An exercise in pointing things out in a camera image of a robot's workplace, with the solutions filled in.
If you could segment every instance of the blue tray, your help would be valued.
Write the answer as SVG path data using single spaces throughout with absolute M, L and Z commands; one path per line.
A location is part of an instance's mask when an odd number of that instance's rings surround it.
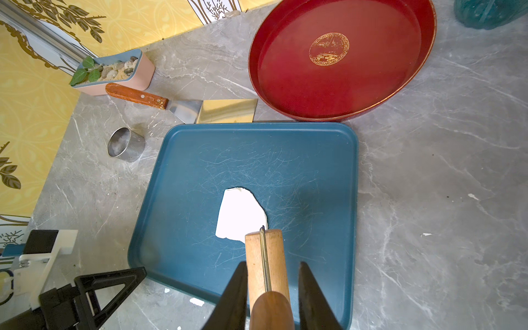
M 281 229 L 294 319 L 298 269 L 310 266 L 337 320 L 352 320 L 357 137 L 324 123 L 198 124 L 163 141 L 128 249 L 131 267 L 216 304 L 242 242 L 214 234 L 225 189 L 251 191 Z

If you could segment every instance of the red tray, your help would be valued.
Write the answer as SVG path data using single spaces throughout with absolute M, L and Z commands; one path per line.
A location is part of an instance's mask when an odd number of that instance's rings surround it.
M 343 120 L 402 89 L 436 35 L 430 0 L 283 0 L 249 52 L 260 98 L 297 120 Z

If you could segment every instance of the bench scraper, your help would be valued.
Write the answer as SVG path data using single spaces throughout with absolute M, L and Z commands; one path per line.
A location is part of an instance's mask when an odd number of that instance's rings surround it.
M 106 85 L 108 95 L 161 110 L 169 110 L 185 124 L 253 122 L 258 99 L 169 100 L 116 83 Z

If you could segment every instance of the pink planter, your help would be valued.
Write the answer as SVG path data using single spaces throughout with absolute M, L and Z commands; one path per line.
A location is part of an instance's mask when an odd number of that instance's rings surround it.
M 132 49 L 128 52 L 124 52 L 117 55 L 112 56 L 106 56 L 103 58 L 95 58 L 94 61 L 96 64 L 103 64 L 103 65 L 110 65 L 114 64 L 117 61 L 126 62 L 130 60 L 131 56 L 137 57 L 137 65 L 127 79 L 122 80 L 109 80 L 109 81 L 96 81 L 96 82 L 90 82 L 79 86 L 73 86 L 73 88 L 89 94 L 89 95 L 105 95 L 105 87 L 108 83 L 114 82 L 119 85 L 123 85 L 126 87 L 138 89 L 138 90 L 145 90 L 150 85 L 150 81 L 152 80 L 152 76 L 154 75 L 154 70 L 156 69 L 154 67 L 154 64 L 143 54 L 143 52 L 139 49 Z

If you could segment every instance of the wall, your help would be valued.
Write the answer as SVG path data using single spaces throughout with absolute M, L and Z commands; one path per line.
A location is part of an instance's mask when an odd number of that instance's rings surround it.
M 0 21 L 0 248 L 19 242 L 51 168 L 79 92 L 71 77 Z
M 97 56 L 108 56 L 214 23 L 232 10 L 275 0 L 12 0 Z

